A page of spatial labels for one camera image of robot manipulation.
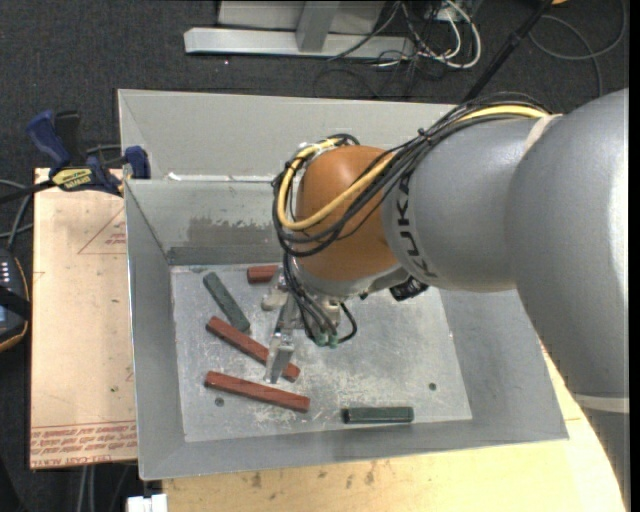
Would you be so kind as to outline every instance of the black cable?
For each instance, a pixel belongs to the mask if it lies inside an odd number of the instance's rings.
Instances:
[[[84,488],[87,482],[87,473],[89,466],[85,466],[82,469],[82,477],[80,478],[80,488],[78,489],[78,502],[76,504],[76,512],[82,512],[82,504],[84,502]]]
[[[340,307],[342,308],[342,311],[344,311],[345,316],[349,319],[349,322],[351,322],[351,332],[338,340],[338,343],[344,343],[345,341],[349,341],[356,334],[358,334],[358,324],[356,323],[356,319],[351,314],[351,311],[349,311],[349,308],[347,308],[347,305],[344,302],[340,303]]]
[[[522,104],[527,105],[529,107],[535,107],[538,110],[545,112],[546,111],[538,105],[527,104],[523,100],[514,100],[510,102],[511,104]],[[387,169],[385,172],[381,173],[380,176],[376,178],[368,187],[360,192],[358,197],[349,205],[343,217],[336,221],[334,224],[324,229],[319,233],[315,233],[310,235],[308,233],[305,234],[305,237],[302,238],[299,235],[289,234],[287,233],[282,225],[279,222],[277,216],[277,208],[276,203],[273,203],[273,222],[276,227],[276,232],[278,234],[278,239],[283,247],[283,249],[295,257],[307,257],[317,254],[324,250],[326,247],[331,245],[336,240],[340,239],[339,236],[342,230],[344,229],[346,223],[353,218],[369,201],[375,197],[378,192],[380,192],[390,181],[394,178],[399,179],[399,176],[405,175],[407,169],[411,170],[415,168],[417,162],[422,160],[426,153],[432,149],[433,146],[437,145],[441,140],[450,136],[452,133],[456,131],[462,130],[470,125],[477,124],[480,122],[487,122],[491,120],[504,119],[512,117],[511,115],[492,115],[492,116],[482,116],[479,118],[468,119],[465,121],[459,121],[461,117],[468,115],[469,113],[484,109],[487,106],[492,104],[500,104],[496,100],[491,97],[481,98],[474,101],[470,101],[467,104],[456,107],[452,109],[448,114],[446,114],[443,118],[441,118],[433,127],[431,127],[427,131],[423,131],[421,135],[412,139],[411,141],[401,145],[401,151],[398,151],[387,163]],[[394,148],[392,150],[388,150],[387,152],[382,153],[376,159],[372,161],[372,163],[363,171],[363,173],[359,176],[360,179],[364,176],[373,166],[380,161],[381,158],[392,152],[397,150]],[[276,180],[274,184],[274,191],[276,195],[279,193],[279,185],[281,180]],[[357,230],[363,223],[366,221],[366,218],[361,221],[358,226],[356,226],[355,230]],[[343,235],[342,238],[346,238],[347,236],[351,236],[355,230],[352,230],[349,234]],[[316,246],[307,250],[299,250],[294,249],[286,242],[294,243],[294,244],[307,244],[314,241],[320,241]]]
[[[113,508],[116,506],[116,503],[118,502],[118,498],[120,497],[120,490],[122,489],[122,486],[126,480],[127,474],[129,473],[130,469],[131,469],[131,466],[125,466],[124,470],[122,471],[122,475],[118,480],[118,484],[116,485],[116,489],[113,493],[113,498],[111,499],[111,503],[109,504],[109,508],[107,509],[107,512],[113,512]]]
[[[24,217],[24,214],[27,211],[27,207],[29,206],[29,203],[31,202],[31,197],[32,196],[27,196],[22,200],[22,204],[20,205],[20,208],[18,209],[18,213],[16,214],[14,220],[13,220],[13,225],[11,227],[11,232],[9,234],[9,240],[7,241],[7,250],[9,252],[11,252],[11,250],[13,249],[13,244],[16,240],[16,236],[18,234],[18,226],[20,226],[20,222],[22,222],[22,218]]]
[[[465,96],[463,102],[467,102],[480,94],[485,85],[489,83],[489,80],[493,78],[498,70],[502,67],[504,62],[509,58],[513,51],[520,45],[520,42],[531,31],[534,25],[538,22],[544,12],[551,6],[553,0],[542,0],[539,2],[538,8],[525,20],[525,22],[514,32],[512,32],[502,48],[498,50],[498,53],[493,58],[484,73],[478,78],[473,87],[469,90]]]
[[[625,33],[625,29],[627,27],[627,6],[625,4],[625,0],[620,0],[620,7],[622,8],[622,23],[620,26],[620,32],[618,33],[618,36],[616,37],[616,39],[613,41],[613,43],[611,43],[610,45],[606,46],[605,48],[601,49],[601,50],[597,50],[597,51],[593,51],[591,50],[587,44],[585,44],[585,46],[587,46],[587,50],[588,50],[588,54],[587,55],[565,55],[563,53],[558,53],[558,52],[554,52],[553,50],[549,50],[548,48],[544,47],[541,43],[539,43],[535,37],[533,36],[533,33],[529,33],[529,39],[531,39],[531,42],[536,45],[540,50],[542,50],[543,52],[551,55],[552,57],[555,57],[556,59],[562,59],[562,60],[588,60],[588,59],[595,59],[596,57],[600,57],[601,55],[604,55],[607,52],[610,52],[611,50],[613,50],[616,46],[618,46],[618,44],[620,44],[620,41],[622,41],[622,38],[624,37],[624,33]],[[556,18],[555,16],[542,16],[543,19],[547,19],[547,20],[552,20],[555,21],[557,23],[560,23],[562,25],[564,25],[565,27],[569,28],[571,31],[573,31],[574,34],[578,35],[579,32],[577,31],[577,29],[575,29],[572,25],[570,25],[569,23],[567,23],[564,20],[561,20],[560,18]],[[584,43],[584,38],[582,37],[582,35],[578,35],[578,37],[582,40],[582,42]]]
[[[590,55],[586,55],[584,56],[586,59],[591,59],[591,61],[593,62],[593,67],[596,71],[596,80],[598,82],[598,97],[602,96],[602,91],[603,91],[603,85],[602,85],[602,72],[600,71],[600,64],[598,63],[598,59],[597,56],[598,55],[602,55],[603,53],[608,52],[609,50],[612,49],[612,47],[605,49],[601,52],[593,52],[593,50],[591,49],[591,45],[589,44],[589,41],[586,40],[586,38],[578,31],[578,29],[576,29],[573,25],[570,25],[569,23],[567,23],[564,20],[561,20],[560,18],[556,18],[555,16],[543,16],[543,19],[548,19],[548,20],[553,20],[556,23],[559,23],[560,25],[563,25],[564,27],[566,27],[567,29],[569,29],[570,32],[572,32],[578,39],[580,39],[580,42],[582,42],[582,44],[584,45],[584,47],[587,49],[587,51],[589,52]],[[538,49],[540,49],[541,51],[543,51],[544,53],[550,55],[551,57],[555,57],[557,59],[562,59],[562,60],[570,60],[570,61],[577,61],[577,60],[585,60],[583,58],[579,58],[579,59],[575,59],[575,58],[566,58],[566,56],[563,56],[561,54],[557,54],[554,52],[551,52],[549,50],[547,50],[544,46],[542,46],[540,43],[538,43],[538,41],[536,41],[533,36],[531,34],[529,34],[529,39],[531,39],[531,42],[538,47]]]
[[[339,53],[338,55],[334,55],[333,57],[330,57],[328,59],[328,62],[331,62],[331,61],[334,61],[334,60],[338,60],[338,59],[342,59],[343,57],[346,57],[347,55],[352,54],[353,52],[355,52],[356,50],[358,50],[359,48],[364,46],[366,43],[368,43],[375,36],[377,36],[385,28],[387,28],[389,26],[389,24],[393,21],[393,19],[396,17],[396,14],[398,14],[398,9],[400,8],[400,3],[401,2],[396,2],[393,5],[391,14],[389,15],[389,18],[380,26],[380,28],[377,28],[377,29],[373,30],[368,36],[366,36],[359,43],[355,44],[354,46],[352,46],[348,50],[345,50],[344,52]]]

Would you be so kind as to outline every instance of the cardboard sheet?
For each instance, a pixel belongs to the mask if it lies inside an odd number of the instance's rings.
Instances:
[[[38,193],[33,268],[30,467],[135,459],[123,200]]]

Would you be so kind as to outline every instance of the cable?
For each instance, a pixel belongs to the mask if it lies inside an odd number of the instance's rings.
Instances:
[[[124,485],[127,474],[129,473],[129,470],[131,469],[131,467],[132,466],[125,466],[124,470],[122,471],[122,475],[118,480],[118,484],[116,485],[116,490],[113,493],[113,498],[111,499],[111,503],[109,504],[109,508],[107,509],[107,512],[113,512],[113,507],[115,507],[116,503],[118,502],[118,498],[120,497],[120,491],[122,489],[122,486]]]
[[[91,476],[89,478],[89,510],[96,512],[96,466],[91,466]]]
[[[342,311],[344,311],[345,316],[349,319],[349,322],[351,322],[351,332],[338,340],[338,343],[344,343],[345,341],[349,341],[356,334],[358,334],[358,324],[356,323],[356,319],[351,314],[351,311],[349,311],[349,308],[347,308],[347,305],[344,302],[340,303],[340,307],[342,308]]]
[[[82,502],[84,501],[84,488],[87,482],[87,472],[89,466],[85,466],[82,470],[82,478],[80,479],[80,489],[78,490],[78,503],[76,505],[76,512],[82,512]]]
[[[542,17],[544,19],[553,20],[553,21],[559,23],[560,25],[563,25],[564,27],[569,29],[569,31],[571,31],[578,39],[580,39],[580,41],[582,42],[584,47],[590,53],[590,55],[585,55],[584,58],[585,59],[591,59],[592,62],[593,62],[593,67],[594,67],[594,69],[596,71],[596,79],[598,81],[598,97],[602,96],[602,90],[603,90],[602,72],[600,71],[600,64],[598,64],[598,59],[596,57],[598,55],[602,55],[603,53],[608,52],[613,47],[609,47],[608,49],[601,50],[600,52],[593,52],[591,50],[591,45],[589,44],[589,42],[585,39],[585,37],[573,25],[570,25],[566,21],[561,20],[560,18],[556,18],[555,16],[547,16],[547,15],[545,15],[545,16],[542,16]],[[537,46],[541,51],[543,51],[544,53],[550,55],[551,57],[555,57],[557,59],[562,59],[562,60],[571,60],[571,61],[584,60],[582,57],[578,58],[578,59],[576,59],[576,58],[567,58],[567,56],[565,56],[565,55],[561,55],[561,54],[557,54],[557,53],[551,52],[551,51],[547,50],[544,46],[542,46],[540,43],[538,43],[538,41],[536,41],[531,34],[529,34],[529,37],[531,39],[531,42],[535,46]]]
[[[476,112],[471,112],[467,114],[467,118],[471,119],[472,117],[470,116],[481,117],[481,116],[488,116],[488,115],[494,115],[494,114],[520,115],[524,117],[542,117],[543,115],[545,115],[539,109],[534,107],[525,107],[520,105],[507,104],[507,105],[499,105],[494,107],[485,107]],[[303,150],[302,152],[298,153],[298,155],[296,155],[296,157],[294,158],[294,162],[300,162],[300,165],[296,166],[295,168],[293,167],[293,165],[289,166],[278,191],[277,216],[278,216],[279,224],[282,227],[292,231],[302,231],[304,229],[307,229],[309,227],[312,227],[318,224],[319,222],[324,220],[328,215],[330,215],[333,211],[335,211],[336,208],[338,208],[340,205],[345,203],[354,195],[357,195],[360,192],[362,192],[368,185],[373,183],[373,181],[378,176],[380,176],[383,172],[385,172],[389,168],[389,165],[392,165],[392,162],[389,162],[388,159],[384,158],[388,156],[390,152],[391,150],[386,151],[381,155],[379,155],[374,160],[374,165],[373,166],[370,165],[367,169],[365,169],[365,171],[360,175],[360,177],[349,188],[343,191],[339,196],[334,198],[328,204],[320,208],[313,215],[311,215],[310,217],[307,217],[304,220],[291,222],[289,221],[289,219],[287,219],[286,208],[285,208],[285,205],[287,204],[287,197],[288,197],[288,194],[290,193],[291,181],[293,180],[293,176],[295,175],[295,173],[304,165],[304,159],[308,155],[308,152],[306,152],[306,150]]]
[[[359,48],[364,46],[366,43],[368,43],[375,36],[377,36],[380,32],[382,32],[385,28],[387,28],[389,26],[389,24],[393,21],[393,19],[396,17],[396,14],[398,13],[398,8],[400,7],[400,5],[401,5],[401,2],[395,2],[393,4],[392,10],[391,10],[391,14],[389,15],[389,18],[387,19],[387,21],[385,21],[382,24],[382,26],[380,28],[378,28],[378,29],[374,30],[373,32],[371,32],[371,34],[366,36],[358,44],[352,46],[348,50],[345,50],[342,53],[339,53],[338,55],[334,55],[333,57],[329,58],[327,60],[327,62],[338,60],[338,59],[341,59],[343,57],[346,57],[347,55],[352,54],[353,52],[355,52],[356,50],[358,50]]]
[[[20,190],[23,190],[23,189],[27,188],[25,185],[22,185],[22,184],[20,184],[18,182],[11,181],[11,180],[5,180],[5,179],[0,179],[0,185],[6,185],[6,186],[17,188],[17,189],[20,189]],[[33,224],[27,224],[26,226],[18,227],[18,226],[20,226],[20,222],[22,221],[22,218],[24,217],[24,214],[26,213],[27,206],[29,205],[30,199],[31,199],[31,196],[26,196],[23,199],[22,204],[21,204],[20,208],[18,209],[18,213],[16,214],[16,216],[14,218],[13,226],[12,226],[11,230],[10,231],[5,231],[4,233],[0,233],[0,238],[9,238],[9,241],[7,243],[8,250],[11,250],[11,248],[13,247],[13,244],[15,242],[15,237],[18,234],[24,233],[25,231],[28,231],[33,227]]]
[[[29,206],[29,202],[31,202],[32,196],[27,196],[22,200],[22,204],[20,205],[20,209],[16,214],[15,219],[13,220],[13,226],[11,227],[11,231],[9,232],[9,240],[7,241],[7,250],[11,251],[13,249],[13,244],[16,240],[16,235],[18,234],[18,226],[24,217],[24,214],[27,211],[27,207]]]
[[[576,34],[582,40],[583,43],[585,43],[585,46],[587,47],[589,53],[587,55],[565,55],[563,53],[558,53],[558,52],[554,52],[553,50],[549,50],[548,48],[543,46],[540,42],[538,42],[536,40],[536,38],[533,36],[533,34],[531,32],[529,33],[529,39],[531,39],[531,42],[534,45],[536,45],[540,50],[542,50],[543,52],[551,55],[552,57],[555,57],[556,59],[563,59],[563,60],[595,59],[596,57],[600,57],[601,55],[604,55],[605,53],[610,52],[611,50],[613,50],[616,46],[618,46],[618,44],[620,44],[620,41],[622,41],[622,38],[624,37],[625,29],[627,27],[627,6],[626,6],[624,0],[620,0],[620,6],[622,8],[622,24],[621,24],[621,27],[620,27],[620,32],[618,33],[618,36],[613,41],[613,43],[611,43],[610,45],[606,46],[602,50],[592,51],[589,48],[588,44],[585,42],[585,39],[582,37],[582,35],[579,34],[577,29],[575,29],[572,25],[570,25],[566,21],[561,20],[560,18],[556,18],[555,16],[549,16],[549,15],[544,15],[544,16],[542,16],[542,18],[547,19],[547,20],[551,20],[551,21],[555,21],[555,22],[560,23],[560,24],[564,25],[565,27],[569,28],[574,34]]]
[[[455,9],[458,12],[458,14],[462,17],[462,19],[464,19],[464,21],[471,27],[471,33],[473,35],[473,40],[475,42],[475,56],[473,57],[473,59],[471,61],[469,61],[467,63],[455,63],[455,62],[451,62],[450,61],[451,58],[453,58],[454,56],[458,55],[458,53],[460,52],[462,43],[461,43],[460,32],[458,31],[455,22],[453,21],[453,19],[451,18],[451,15],[448,12],[447,12],[447,16],[449,17],[450,24],[454,28],[454,32],[456,34],[456,39],[457,39],[457,43],[458,44],[456,46],[456,49],[453,50],[453,52],[451,54],[448,54],[447,52],[444,52],[442,54],[436,54],[418,36],[418,34],[416,33],[415,29],[413,28],[413,26],[411,24],[408,12],[407,12],[407,10],[405,8],[404,9],[405,19],[406,19],[407,25],[409,27],[409,30],[413,33],[414,38],[416,39],[416,42],[419,44],[419,46],[422,47],[421,50],[418,51],[417,54],[419,56],[421,56],[421,57],[426,57],[426,58],[433,59],[433,60],[436,60],[438,62],[441,62],[442,64],[444,64],[445,66],[447,66],[449,68],[453,68],[453,69],[469,69],[469,68],[475,66],[478,63],[478,61],[480,60],[480,57],[482,56],[482,40],[480,39],[480,32],[478,32],[478,28],[476,27],[475,23],[473,23],[473,21],[471,20],[469,15],[466,12],[464,12],[463,9],[461,9],[458,5],[456,5],[454,2],[451,2],[450,0],[446,0],[446,3],[447,3],[448,6],[450,6],[453,9]]]

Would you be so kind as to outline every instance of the red block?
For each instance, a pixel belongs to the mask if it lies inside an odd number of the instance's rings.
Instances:
[[[267,364],[267,357],[269,357],[269,349],[267,347],[260,345],[256,340],[250,338],[217,316],[211,317],[211,320],[209,320],[207,324],[207,331],[215,334],[218,338],[226,341],[229,345],[247,354],[259,363]],[[282,376],[290,382],[295,382],[299,375],[300,368],[292,363],[289,363],[282,372]]]
[[[297,412],[309,411],[309,398],[218,372],[208,372],[205,385]]]

